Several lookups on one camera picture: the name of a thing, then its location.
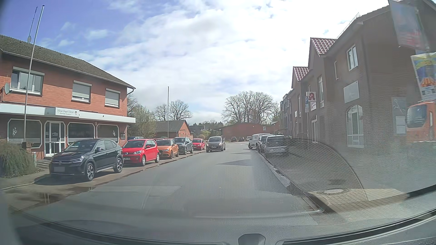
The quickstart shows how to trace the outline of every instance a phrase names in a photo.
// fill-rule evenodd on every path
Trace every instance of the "manhole cover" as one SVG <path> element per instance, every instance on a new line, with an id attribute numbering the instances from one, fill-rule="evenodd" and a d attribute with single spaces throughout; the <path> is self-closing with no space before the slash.
<path id="1" fill-rule="evenodd" d="M 327 191 L 325 191 L 324 193 L 325 194 L 337 194 L 337 193 L 341 193 L 341 192 L 343 192 L 344 190 L 342 190 L 342 189 L 332 189 L 332 190 L 327 190 Z"/>

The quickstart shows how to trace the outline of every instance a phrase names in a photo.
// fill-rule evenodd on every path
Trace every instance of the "flagpole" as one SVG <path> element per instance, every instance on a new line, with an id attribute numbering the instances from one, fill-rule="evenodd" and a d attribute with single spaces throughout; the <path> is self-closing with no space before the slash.
<path id="1" fill-rule="evenodd" d="M 33 39 L 32 55 L 30 57 L 29 74 L 27 75 L 26 101 L 24 103 L 24 141 L 23 142 L 26 142 L 27 95 L 28 95 L 28 92 L 29 92 L 30 71 L 32 69 L 33 53 L 35 52 L 36 36 L 38 35 L 39 23 L 41 22 L 41 17 L 42 17 L 42 12 L 43 11 L 44 11 L 44 5 L 42 5 L 41 14 L 39 15 L 39 20 L 38 20 L 38 25 L 36 26 L 35 38 Z"/>

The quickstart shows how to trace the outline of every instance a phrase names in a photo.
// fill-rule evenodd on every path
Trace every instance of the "parked car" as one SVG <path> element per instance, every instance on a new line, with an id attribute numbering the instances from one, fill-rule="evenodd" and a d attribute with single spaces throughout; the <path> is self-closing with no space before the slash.
<path id="1" fill-rule="evenodd" d="M 204 139 L 193 139 L 192 145 L 196 150 L 204 150 L 204 148 L 206 147 L 206 145 L 204 144 Z"/>
<path id="2" fill-rule="evenodd" d="M 85 181 L 92 181 L 96 173 L 111 168 L 115 173 L 123 170 L 123 155 L 122 148 L 108 139 L 75 141 L 55 154 L 49 164 L 53 177 L 80 176 Z"/>
<path id="3" fill-rule="evenodd" d="M 206 144 L 206 152 L 214 151 L 214 150 L 225 150 L 225 141 L 221 136 L 213 136 L 210 137 L 208 143 Z"/>
<path id="4" fill-rule="evenodd" d="M 257 134 L 253 134 L 253 136 L 251 136 L 251 139 L 248 143 L 248 148 L 253 149 L 253 147 L 257 146 L 257 142 L 259 141 L 259 137 L 263 134 L 270 134 L 270 133 L 257 133 Z"/>
<path id="5" fill-rule="evenodd" d="M 174 142 L 179 146 L 179 153 L 186 155 L 187 152 L 194 153 L 194 146 L 188 137 L 175 137 Z"/>
<path id="6" fill-rule="evenodd" d="M 270 158 L 274 155 L 286 155 L 288 146 L 285 144 L 285 136 L 273 135 L 268 136 L 265 142 L 265 157 Z"/>
<path id="7" fill-rule="evenodd" d="M 145 166 L 146 162 L 160 160 L 159 150 L 154 139 L 128 140 L 123 146 L 123 158 L 125 163 Z"/>
<path id="8" fill-rule="evenodd" d="M 156 140 L 157 150 L 160 157 L 168 157 L 170 159 L 175 155 L 179 156 L 179 146 L 171 139 Z"/>
<path id="9" fill-rule="evenodd" d="M 260 137 L 259 137 L 259 140 L 257 141 L 257 144 L 256 144 L 256 149 L 257 149 L 257 151 L 259 152 L 259 153 L 262 153 L 263 152 L 263 150 L 264 150 L 264 147 L 265 147 L 265 141 L 266 141 L 266 138 L 268 137 L 268 136 L 271 136 L 272 134 L 262 134 Z"/>

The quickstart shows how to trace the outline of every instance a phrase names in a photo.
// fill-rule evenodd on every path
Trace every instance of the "poster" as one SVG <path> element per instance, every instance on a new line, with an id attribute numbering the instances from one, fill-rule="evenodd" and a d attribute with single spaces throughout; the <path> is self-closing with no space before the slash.
<path id="1" fill-rule="evenodd" d="M 411 58 L 422 100 L 436 99 L 436 53 L 417 54 Z"/>

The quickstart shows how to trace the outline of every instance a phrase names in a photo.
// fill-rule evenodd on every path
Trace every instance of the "glass door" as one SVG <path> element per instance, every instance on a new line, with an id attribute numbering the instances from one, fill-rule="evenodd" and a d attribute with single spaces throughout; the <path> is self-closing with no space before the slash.
<path id="1" fill-rule="evenodd" d="M 63 122 L 46 122 L 45 156 L 51 157 L 65 149 L 65 124 Z"/>

